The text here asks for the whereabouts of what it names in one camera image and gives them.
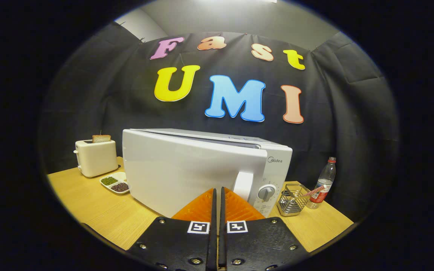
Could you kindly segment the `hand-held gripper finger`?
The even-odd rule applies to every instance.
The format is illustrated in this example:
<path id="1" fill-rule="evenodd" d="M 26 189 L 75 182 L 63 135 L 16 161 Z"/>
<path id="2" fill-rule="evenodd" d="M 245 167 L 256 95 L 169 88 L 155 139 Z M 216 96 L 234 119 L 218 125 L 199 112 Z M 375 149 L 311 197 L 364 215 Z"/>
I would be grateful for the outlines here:
<path id="1" fill-rule="evenodd" d="M 126 254 L 157 271 L 217 270 L 217 191 L 203 194 L 210 220 L 157 217 Z"/>
<path id="2" fill-rule="evenodd" d="M 230 190 L 221 188 L 219 267 L 227 271 L 285 271 L 310 257 L 280 217 L 230 220 Z"/>

